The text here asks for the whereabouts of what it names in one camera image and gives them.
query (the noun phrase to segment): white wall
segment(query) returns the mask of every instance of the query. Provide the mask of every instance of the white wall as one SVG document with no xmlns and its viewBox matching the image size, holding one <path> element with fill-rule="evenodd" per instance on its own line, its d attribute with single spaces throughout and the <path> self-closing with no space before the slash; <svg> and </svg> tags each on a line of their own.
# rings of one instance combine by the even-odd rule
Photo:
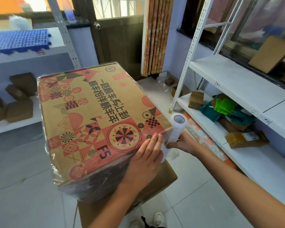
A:
<svg viewBox="0 0 285 228">
<path fill-rule="evenodd" d="M 190 38 L 187 38 L 186 36 L 176 32 L 176 29 L 181 27 L 186 1 L 187 0 L 174 0 L 167 41 L 167 49 L 163 64 L 163 71 L 169 71 L 178 79 L 181 76 L 191 44 Z M 199 44 L 195 52 L 194 59 L 207 57 L 211 54 L 211 49 L 208 49 Z M 196 86 L 194 83 L 198 83 L 200 79 L 201 76 L 199 76 L 198 74 L 194 75 L 193 71 L 190 70 L 188 75 L 186 76 L 185 85 L 191 90 L 196 90 Z M 215 88 L 212 84 L 208 82 L 203 85 L 202 89 L 209 96 L 220 93 L 217 88 Z M 285 157 L 285 139 L 282 136 L 280 136 L 278 133 L 266 126 L 258 119 L 255 122 L 255 128 L 257 130 L 262 130 L 267 136 L 267 138 L 270 140 L 270 146 L 272 146 L 277 152 L 279 152 L 283 157 Z"/>
<path fill-rule="evenodd" d="M 69 34 L 81 67 L 87 68 L 98 65 L 90 28 L 70 29 Z M 0 64 L 0 97 L 6 104 L 14 101 L 5 91 L 5 87 L 11 84 L 9 81 L 11 75 L 32 72 L 36 77 L 39 77 L 73 69 L 73 63 L 67 53 L 2 63 Z"/>
</svg>

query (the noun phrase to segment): stretch film roll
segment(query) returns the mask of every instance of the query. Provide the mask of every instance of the stretch film roll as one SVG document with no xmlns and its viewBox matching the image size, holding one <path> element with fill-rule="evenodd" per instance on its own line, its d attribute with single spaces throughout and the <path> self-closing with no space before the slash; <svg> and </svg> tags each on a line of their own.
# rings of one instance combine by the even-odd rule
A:
<svg viewBox="0 0 285 228">
<path fill-rule="evenodd" d="M 171 118 L 169 119 L 169 122 L 173 126 L 172 133 L 170 137 L 168 138 L 168 144 L 169 142 L 176 142 L 182 133 L 182 131 L 185 129 L 186 125 L 188 124 L 187 118 L 183 114 L 174 113 L 171 115 Z M 168 153 L 171 149 L 166 148 L 166 144 L 162 144 L 161 150 L 163 152 L 163 160 L 162 163 L 166 160 Z"/>
</svg>

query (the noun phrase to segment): floral curtain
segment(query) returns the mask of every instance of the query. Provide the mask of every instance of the floral curtain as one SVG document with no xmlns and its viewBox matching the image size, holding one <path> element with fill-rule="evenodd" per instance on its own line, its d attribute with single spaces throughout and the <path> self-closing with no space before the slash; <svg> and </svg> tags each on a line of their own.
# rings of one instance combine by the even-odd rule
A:
<svg viewBox="0 0 285 228">
<path fill-rule="evenodd" d="M 142 76 L 162 72 L 173 0 L 148 0 Z"/>
</svg>

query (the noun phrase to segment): white sneaker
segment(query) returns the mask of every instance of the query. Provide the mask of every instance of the white sneaker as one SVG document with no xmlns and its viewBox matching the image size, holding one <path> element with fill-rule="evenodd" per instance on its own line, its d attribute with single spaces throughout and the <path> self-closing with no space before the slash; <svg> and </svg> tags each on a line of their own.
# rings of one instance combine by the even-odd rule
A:
<svg viewBox="0 0 285 228">
<path fill-rule="evenodd" d="M 154 215 L 153 224 L 155 227 L 167 227 L 165 216 L 160 212 L 156 212 Z"/>
<path fill-rule="evenodd" d="M 131 225 L 130 228 L 141 228 L 141 225 L 139 224 L 138 221 L 134 221 Z"/>
</svg>

